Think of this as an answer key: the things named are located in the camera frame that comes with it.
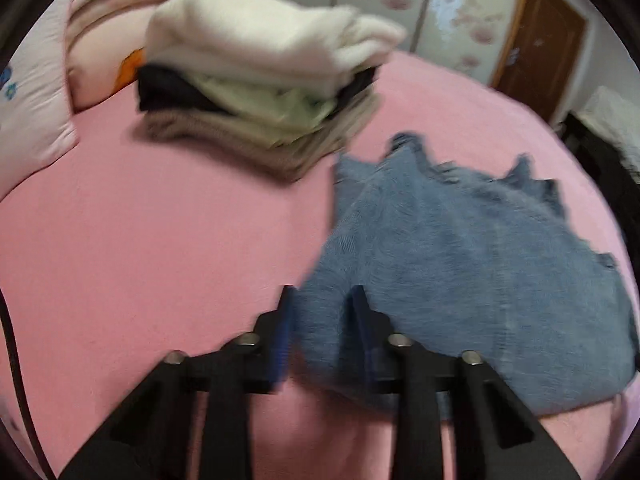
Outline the black folded garment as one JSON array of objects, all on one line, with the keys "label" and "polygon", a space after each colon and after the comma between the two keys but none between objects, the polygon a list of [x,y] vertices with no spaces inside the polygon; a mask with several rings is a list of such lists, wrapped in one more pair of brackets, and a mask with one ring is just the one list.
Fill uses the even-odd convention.
[{"label": "black folded garment", "polygon": [[[373,84],[378,74],[375,67],[356,73],[354,79],[346,87],[337,91],[337,107],[326,118],[330,120],[341,113],[352,101]],[[189,84],[183,74],[168,67],[159,65],[145,65],[138,69],[138,97],[139,110],[142,112],[156,112],[157,110],[198,110],[199,112],[216,113],[222,116],[235,116],[218,106],[192,84]]]}]

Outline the cream white folded sweater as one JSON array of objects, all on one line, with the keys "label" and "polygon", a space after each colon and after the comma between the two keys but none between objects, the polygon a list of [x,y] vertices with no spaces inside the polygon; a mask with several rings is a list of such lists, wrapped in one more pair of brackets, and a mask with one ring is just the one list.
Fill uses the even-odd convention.
[{"label": "cream white folded sweater", "polygon": [[288,0],[168,0],[145,35],[149,62],[180,72],[305,89],[327,99],[406,39],[399,24],[354,6]]}]

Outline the light green folded garment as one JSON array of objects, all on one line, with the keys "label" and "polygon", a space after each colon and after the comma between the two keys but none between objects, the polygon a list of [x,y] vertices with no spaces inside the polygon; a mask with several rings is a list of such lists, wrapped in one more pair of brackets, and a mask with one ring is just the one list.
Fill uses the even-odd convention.
[{"label": "light green folded garment", "polygon": [[316,131],[337,107],[335,96],[319,98],[299,88],[281,90],[194,72],[183,77],[227,112],[290,133]]}]

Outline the striped pink folded quilt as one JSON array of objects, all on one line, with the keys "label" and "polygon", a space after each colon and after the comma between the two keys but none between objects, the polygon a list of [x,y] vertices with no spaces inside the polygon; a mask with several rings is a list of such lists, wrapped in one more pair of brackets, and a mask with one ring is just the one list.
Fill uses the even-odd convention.
[{"label": "striped pink folded quilt", "polygon": [[76,112],[136,80],[151,15],[165,1],[73,0],[66,29],[66,70]]}]

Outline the dark wooden desk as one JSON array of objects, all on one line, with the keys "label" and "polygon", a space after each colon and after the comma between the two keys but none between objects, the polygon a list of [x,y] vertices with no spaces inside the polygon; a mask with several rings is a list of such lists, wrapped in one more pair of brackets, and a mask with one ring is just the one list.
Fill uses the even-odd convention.
[{"label": "dark wooden desk", "polygon": [[639,185],[623,166],[620,152],[573,112],[562,121],[561,140],[612,209],[634,272],[639,273]]}]

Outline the pink pillow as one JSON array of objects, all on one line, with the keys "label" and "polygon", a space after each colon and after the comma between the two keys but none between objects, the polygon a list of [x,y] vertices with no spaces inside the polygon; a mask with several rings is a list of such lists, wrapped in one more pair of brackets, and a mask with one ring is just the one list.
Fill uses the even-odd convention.
[{"label": "pink pillow", "polygon": [[54,0],[1,74],[1,195],[78,142],[66,77],[72,0]]}]

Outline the blue denim jeans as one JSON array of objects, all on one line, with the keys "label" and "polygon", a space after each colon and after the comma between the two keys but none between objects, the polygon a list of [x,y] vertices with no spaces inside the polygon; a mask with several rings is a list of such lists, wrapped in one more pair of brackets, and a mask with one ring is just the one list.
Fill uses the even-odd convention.
[{"label": "blue denim jeans", "polygon": [[320,384],[385,408],[363,382],[348,293],[428,350],[480,353],[536,414],[611,399],[634,379],[634,306],[615,259],[566,220],[558,185],[518,156],[502,177],[433,162],[399,133],[376,164],[341,156],[334,227],[302,285],[297,337]]}]

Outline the pink bed sheet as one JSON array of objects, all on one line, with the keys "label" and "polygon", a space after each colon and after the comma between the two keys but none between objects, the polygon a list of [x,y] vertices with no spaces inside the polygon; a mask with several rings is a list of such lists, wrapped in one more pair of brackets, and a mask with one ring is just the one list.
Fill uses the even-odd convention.
[{"label": "pink bed sheet", "polygon": [[[559,182],[575,232],[634,282],[598,188],[527,108],[397,53],[381,108],[352,141],[380,159],[399,131],[434,159],[500,176],[529,154]],[[201,354],[252,327],[316,262],[332,224],[332,159],[282,185],[206,145],[139,136],[134,88],[75,119],[80,140],[1,204],[1,288],[28,403],[55,470],[169,351]]]}]

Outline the beige brown folded knitwear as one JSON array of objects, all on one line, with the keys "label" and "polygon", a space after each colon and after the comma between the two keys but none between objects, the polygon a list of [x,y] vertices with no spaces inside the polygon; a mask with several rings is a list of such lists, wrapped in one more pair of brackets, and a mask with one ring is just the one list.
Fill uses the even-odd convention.
[{"label": "beige brown folded knitwear", "polygon": [[286,182],[295,182],[323,157],[341,151],[370,122],[381,97],[364,90],[336,117],[319,130],[298,136],[262,126],[251,126],[238,118],[187,110],[149,112],[142,131],[154,141],[194,138],[213,143],[259,170]]}]

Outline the brown wooden door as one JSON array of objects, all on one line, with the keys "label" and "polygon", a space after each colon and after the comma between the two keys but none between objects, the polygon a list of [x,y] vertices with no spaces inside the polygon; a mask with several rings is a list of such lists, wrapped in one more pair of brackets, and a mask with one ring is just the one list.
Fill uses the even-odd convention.
[{"label": "brown wooden door", "polygon": [[526,0],[496,89],[550,122],[572,76],[586,26],[565,0]]}]

